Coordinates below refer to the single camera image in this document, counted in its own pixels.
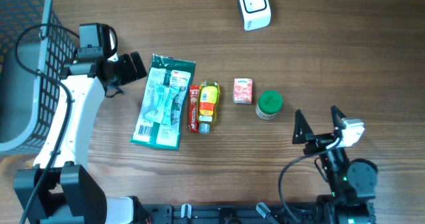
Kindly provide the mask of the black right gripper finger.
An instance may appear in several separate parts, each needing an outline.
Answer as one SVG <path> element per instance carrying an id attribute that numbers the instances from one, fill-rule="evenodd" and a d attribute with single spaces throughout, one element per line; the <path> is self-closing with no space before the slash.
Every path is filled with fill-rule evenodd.
<path id="1" fill-rule="evenodd" d="M 308 124 L 305 116 L 300 109 L 295 112 L 295 126 L 294 134 L 292 138 L 293 144 L 304 144 L 309 142 L 309 139 L 313 136 L 313 130 Z"/>
<path id="2" fill-rule="evenodd" d="M 343 119 L 347 116 L 336 105 L 331 107 L 331 117 L 335 128 L 343 128 Z"/>

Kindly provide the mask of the green 3M package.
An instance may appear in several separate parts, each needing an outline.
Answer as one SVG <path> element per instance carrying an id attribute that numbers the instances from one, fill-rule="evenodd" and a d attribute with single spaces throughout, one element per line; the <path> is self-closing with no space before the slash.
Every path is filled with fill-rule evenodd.
<path id="1" fill-rule="evenodd" d="M 178 150 L 185 99 L 196 62 L 153 55 L 131 143 Z"/>

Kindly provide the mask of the green lid jar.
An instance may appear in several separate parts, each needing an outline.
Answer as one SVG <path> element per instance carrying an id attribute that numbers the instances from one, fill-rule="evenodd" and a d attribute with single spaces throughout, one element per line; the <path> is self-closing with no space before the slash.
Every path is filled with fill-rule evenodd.
<path id="1" fill-rule="evenodd" d="M 257 115 L 264 120 L 272 120 L 282 109 L 283 98 L 275 90 L 267 90 L 261 93 L 256 105 Z"/>

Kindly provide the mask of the yellow liquid bottle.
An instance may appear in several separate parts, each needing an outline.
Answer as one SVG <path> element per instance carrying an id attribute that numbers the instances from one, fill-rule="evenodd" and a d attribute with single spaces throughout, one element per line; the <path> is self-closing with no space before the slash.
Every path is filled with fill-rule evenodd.
<path id="1" fill-rule="evenodd" d="M 199 122 L 199 133 L 208 134 L 211 126 L 216 120 L 220 100 L 220 86 L 217 81 L 204 80 L 199 87 L 197 103 L 197 121 Z"/>

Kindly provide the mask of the red tissue pack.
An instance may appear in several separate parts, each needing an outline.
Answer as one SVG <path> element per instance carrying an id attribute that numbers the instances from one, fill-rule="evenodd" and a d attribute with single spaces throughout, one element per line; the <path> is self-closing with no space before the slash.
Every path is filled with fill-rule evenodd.
<path id="1" fill-rule="evenodd" d="M 235 78 L 233 89 L 233 101 L 236 104 L 252 103 L 252 87 L 251 78 Z"/>

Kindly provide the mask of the red Nescafe sachet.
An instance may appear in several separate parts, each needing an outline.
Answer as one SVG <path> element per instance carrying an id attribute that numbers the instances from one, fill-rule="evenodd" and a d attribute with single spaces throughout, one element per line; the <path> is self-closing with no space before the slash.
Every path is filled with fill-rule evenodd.
<path id="1" fill-rule="evenodd" d="M 199 86 L 190 85 L 189 89 L 189 129 L 192 133 L 199 132 L 197 120 L 197 102 L 199 97 Z"/>

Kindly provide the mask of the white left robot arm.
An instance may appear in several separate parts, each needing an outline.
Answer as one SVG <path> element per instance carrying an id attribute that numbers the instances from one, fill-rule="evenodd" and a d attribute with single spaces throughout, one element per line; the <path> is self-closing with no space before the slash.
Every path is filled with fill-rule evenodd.
<path id="1" fill-rule="evenodd" d="M 82 24 L 80 46 L 58 77 L 25 71 L 59 86 L 48 136 L 31 169 L 17 172 L 14 190 L 23 207 L 21 223 L 151 223 L 136 196 L 106 197 L 87 171 L 88 146 L 97 111 L 107 91 L 147 76 L 139 53 L 118 56 L 118 36 L 101 23 Z"/>

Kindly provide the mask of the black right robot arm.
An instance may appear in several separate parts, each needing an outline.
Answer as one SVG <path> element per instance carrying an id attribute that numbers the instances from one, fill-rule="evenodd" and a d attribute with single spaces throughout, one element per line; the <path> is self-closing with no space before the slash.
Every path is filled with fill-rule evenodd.
<path id="1" fill-rule="evenodd" d="M 376 197 L 378 168 L 366 159 L 350 160 L 345 149 L 356 144 L 365 131 L 358 118 L 348 118 L 338 107 L 331 107 L 334 130 L 314 134 L 301 110 L 295 112 L 293 144 L 303 144 L 307 157 L 318 157 L 319 172 L 331 193 L 319 195 L 312 219 L 316 223 L 375 223 L 370 200 Z"/>

